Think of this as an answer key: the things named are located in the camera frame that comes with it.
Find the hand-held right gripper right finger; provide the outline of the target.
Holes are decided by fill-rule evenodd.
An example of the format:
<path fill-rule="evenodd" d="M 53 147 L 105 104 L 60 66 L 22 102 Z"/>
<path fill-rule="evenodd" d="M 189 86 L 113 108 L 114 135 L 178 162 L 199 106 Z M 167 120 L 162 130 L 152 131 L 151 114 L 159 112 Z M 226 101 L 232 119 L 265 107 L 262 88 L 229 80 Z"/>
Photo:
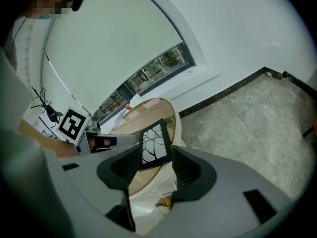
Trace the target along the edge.
<path fill-rule="evenodd" d="M 158 238 L 266 238 L 285 219 L 291 200 L 247 165 L 174 146 L 177 190 Z"/>

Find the dark framed window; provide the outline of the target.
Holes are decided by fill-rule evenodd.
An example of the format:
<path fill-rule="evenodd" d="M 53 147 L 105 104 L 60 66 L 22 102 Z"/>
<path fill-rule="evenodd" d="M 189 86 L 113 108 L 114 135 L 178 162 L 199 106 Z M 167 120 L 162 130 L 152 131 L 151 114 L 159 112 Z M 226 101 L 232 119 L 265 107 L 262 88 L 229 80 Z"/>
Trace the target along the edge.
<path fill-rule="evenodd" d="M 92 121 L 104 124 L 125 108 L 135 95 L 143 96 L 195 65 L 186 44 L 159 55 L 121 84 L 95 111 Z"/>

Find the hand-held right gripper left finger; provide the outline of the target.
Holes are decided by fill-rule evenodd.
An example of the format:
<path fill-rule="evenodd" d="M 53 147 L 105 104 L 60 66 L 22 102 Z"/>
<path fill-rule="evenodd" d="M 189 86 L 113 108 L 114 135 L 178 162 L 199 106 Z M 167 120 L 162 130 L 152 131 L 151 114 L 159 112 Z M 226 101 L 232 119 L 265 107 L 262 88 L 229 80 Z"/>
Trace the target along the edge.
<path fill-rule="evenodd" d="M 46 154 L 55 191 L 73 235 L 134 235 L 128 187 L 139 169 L 139 147 L 58 159 Z"/>

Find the person's left forearm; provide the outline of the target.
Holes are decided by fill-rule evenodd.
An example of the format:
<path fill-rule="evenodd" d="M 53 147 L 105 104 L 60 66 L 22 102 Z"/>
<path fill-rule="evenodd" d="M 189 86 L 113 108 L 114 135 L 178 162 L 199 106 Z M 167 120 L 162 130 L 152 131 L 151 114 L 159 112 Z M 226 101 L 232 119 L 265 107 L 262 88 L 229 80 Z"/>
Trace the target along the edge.
<path fill-rule="evenodd" d="M 39 142 L 43 147 L 53 150 L 58 158 L 74 157 L 78 155 L 76 148 L 71 143 L 48 137 L 44 137 Z"/>

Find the black coat stand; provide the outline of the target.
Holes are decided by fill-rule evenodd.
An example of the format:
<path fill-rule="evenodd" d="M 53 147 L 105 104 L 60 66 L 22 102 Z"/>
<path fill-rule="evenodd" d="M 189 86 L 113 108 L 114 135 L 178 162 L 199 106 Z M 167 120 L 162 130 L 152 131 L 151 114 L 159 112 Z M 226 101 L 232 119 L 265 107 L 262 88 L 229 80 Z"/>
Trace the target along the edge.
<path fill-rule="evenodd" d="M 31 89 L 36 94 L 36 97 L 34 99 L 38 99 L 40 101 L 39 105 L 34 105 L 31 108 L 37 108 L 41 107 L 44 109 L 44 112 L 47 114 L 49 120 L 54 123 L 52 128 L 54 128 L 57 124 L 60 122 L 60 118 L 63 116 L 63 113 L 56 111 L 52 106 L 51 102 L 46 101 L 46 89 L 43 87 L 41 91 L 38 93 L 37 90 L 34 87 L 31 87 Z"/>

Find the person's right tan shoe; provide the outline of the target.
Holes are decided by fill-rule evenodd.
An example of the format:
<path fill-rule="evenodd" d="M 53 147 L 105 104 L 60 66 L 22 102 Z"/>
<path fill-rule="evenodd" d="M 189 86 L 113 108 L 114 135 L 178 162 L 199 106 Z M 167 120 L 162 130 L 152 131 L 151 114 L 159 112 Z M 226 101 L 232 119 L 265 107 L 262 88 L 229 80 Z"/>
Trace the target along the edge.
<path fill-rule="evenodd" d="M 165 207 L 168 210 L 170 210 L 171 209 L 171 197 L 165 196 L 165 197 L 159 198 L 157 203 L 156 203 L 156 208 L 158 208 L 158 207 Z"/>

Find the white roller blind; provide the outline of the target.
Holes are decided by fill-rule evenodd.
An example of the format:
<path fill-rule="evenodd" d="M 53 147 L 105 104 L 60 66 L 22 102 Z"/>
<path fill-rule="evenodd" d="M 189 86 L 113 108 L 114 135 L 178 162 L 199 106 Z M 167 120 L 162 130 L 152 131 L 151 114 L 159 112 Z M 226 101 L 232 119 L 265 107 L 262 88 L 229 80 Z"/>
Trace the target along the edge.
<path fill-rule="evenodd" d="M 53 22 L 43 84 L 53 107 L 94 113 L 129 77 L 182 42 L 151 0 L 84 0 Z"/>

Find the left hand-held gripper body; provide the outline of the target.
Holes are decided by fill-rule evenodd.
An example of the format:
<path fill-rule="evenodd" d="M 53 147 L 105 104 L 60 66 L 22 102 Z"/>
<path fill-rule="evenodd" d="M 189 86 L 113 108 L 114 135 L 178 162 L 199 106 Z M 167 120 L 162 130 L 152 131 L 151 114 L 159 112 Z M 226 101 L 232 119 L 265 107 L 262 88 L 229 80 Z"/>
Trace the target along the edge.
<path fill-rule="evenodd" d="M 88 115 L 84 115 L 77 109 L 68 107 L 56 130 L 65 140 L 75 146 L 78 155 L 88 155 L 91 154 L 88 136 L 99 134 L 100 124 L 92 121 Z"/>

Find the black framed picture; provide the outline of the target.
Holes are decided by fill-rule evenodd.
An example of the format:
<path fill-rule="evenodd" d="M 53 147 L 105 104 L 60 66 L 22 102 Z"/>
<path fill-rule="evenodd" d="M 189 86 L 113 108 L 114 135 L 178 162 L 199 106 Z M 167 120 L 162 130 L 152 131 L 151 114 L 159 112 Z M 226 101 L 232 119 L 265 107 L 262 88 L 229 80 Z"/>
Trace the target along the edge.
<path fill-rule="evenodd" d="M 172 161 L 172 144 L 164 119 L 159 119 L 140 131 L 139 148 L 140 172 L 163 166 Z"/>

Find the round glass coffee table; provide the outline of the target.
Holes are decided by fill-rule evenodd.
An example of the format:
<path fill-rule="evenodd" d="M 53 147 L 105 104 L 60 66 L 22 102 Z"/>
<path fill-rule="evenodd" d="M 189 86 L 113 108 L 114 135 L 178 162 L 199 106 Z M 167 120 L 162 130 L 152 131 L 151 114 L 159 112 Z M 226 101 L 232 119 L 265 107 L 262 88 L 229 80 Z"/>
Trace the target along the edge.
<path fill-rule="evenodd" d="M 128 111 L 110 134 L 138 134 L 142 129 L 163 119 L 172 145 L 185 146 L 181 139 L 181 119 L 172 103 L 163 98 L 146 100 Z M 140 201 L 151 197 L 163 197 L 174 190 L 176 176 L 172 163 L 167 163 L 146 171 L 137 172 L 129 186 L 131 200 Z"/>

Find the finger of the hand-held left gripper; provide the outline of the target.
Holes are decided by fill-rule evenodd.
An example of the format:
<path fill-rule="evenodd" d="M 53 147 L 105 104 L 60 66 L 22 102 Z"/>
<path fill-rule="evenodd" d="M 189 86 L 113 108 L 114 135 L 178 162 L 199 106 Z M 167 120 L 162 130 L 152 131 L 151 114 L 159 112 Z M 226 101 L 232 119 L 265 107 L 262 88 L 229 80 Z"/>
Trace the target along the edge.
<path fill-rule="evenodd" d="M 93 135 L 89 138 L 90 152 L 102 152 L 118 147 L 138 144 L 136 135 Z"/>

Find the person's cream trousers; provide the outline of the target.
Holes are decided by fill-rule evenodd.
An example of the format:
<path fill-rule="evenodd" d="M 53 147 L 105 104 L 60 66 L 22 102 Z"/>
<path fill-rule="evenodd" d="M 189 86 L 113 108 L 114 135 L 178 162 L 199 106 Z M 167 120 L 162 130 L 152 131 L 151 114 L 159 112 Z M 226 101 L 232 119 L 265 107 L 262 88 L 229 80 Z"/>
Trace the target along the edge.
<path fill-rule="evenodd" d="M 147 215 L 134 218 L 136 233 L 142 236 L 147 235 L 169 213 L 169 208 L 159 206 Z"/>

